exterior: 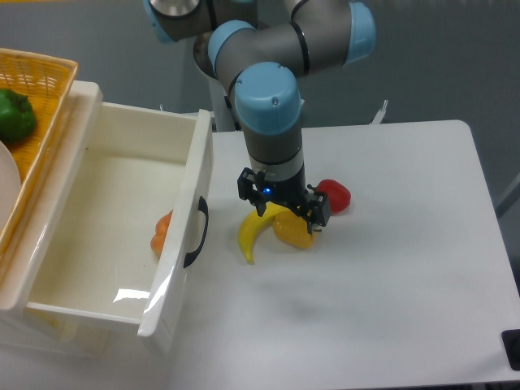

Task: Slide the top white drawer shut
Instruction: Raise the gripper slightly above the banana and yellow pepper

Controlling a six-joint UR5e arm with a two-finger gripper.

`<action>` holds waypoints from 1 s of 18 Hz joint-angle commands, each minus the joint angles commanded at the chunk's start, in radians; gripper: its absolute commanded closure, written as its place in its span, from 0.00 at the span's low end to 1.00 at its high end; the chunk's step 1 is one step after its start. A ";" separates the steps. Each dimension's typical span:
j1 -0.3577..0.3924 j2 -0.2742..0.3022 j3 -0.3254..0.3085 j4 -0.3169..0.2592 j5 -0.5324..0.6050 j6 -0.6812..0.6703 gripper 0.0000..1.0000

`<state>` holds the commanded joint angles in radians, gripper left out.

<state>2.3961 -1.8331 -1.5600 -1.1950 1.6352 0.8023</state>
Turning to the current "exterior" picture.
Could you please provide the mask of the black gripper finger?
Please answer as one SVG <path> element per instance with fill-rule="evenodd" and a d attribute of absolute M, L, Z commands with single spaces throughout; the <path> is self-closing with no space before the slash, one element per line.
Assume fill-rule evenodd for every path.
<path fill-rule="evenodd" d="M 316 230 L 325 227 L 329 220 L 329 199 L 328 195 L 319 191 L 311 184 L 301 198 L 298 210 L 302 219 L 305 220 L 307 232 L 312 235 Z"/>
<path fill-rule="evenodd" d="M 263 216 L 268 203 L 268 197 L 264 192 L 264 172 L 255 173 L 251 168 L 245 167 L 237 179 L 237 187 L 239 198 L 248 201 L 255 207 L 257 215 Z"/>

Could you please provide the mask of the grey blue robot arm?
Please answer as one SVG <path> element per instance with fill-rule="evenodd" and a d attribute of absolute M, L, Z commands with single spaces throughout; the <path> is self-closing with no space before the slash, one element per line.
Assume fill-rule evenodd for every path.
<path fill-rule="evenodd" d="M 312 232 L 332 214 L 326 194 L 306 183 L 299 78 L 371 54 L 375 20 L 362 2 L 290 1 L 290 20 L 261 28 L 255 1 L 146 1 L 161 41 L 207 35 L 213 77 L 240 124 L 250 165 L 237 186 L 258 215 L 284 206 Z"/>

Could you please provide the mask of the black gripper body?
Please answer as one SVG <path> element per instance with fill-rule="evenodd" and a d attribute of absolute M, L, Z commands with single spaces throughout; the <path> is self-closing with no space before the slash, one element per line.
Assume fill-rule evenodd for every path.
<path fill-rule="evenodd" d="M 282 181 L 269 181 L 265 175 L 264 192 L 268 197 L 268 202 L 285 206 L 297 214 L 301 198 L 306 190 L 305 167 L 291 178 Z"/>

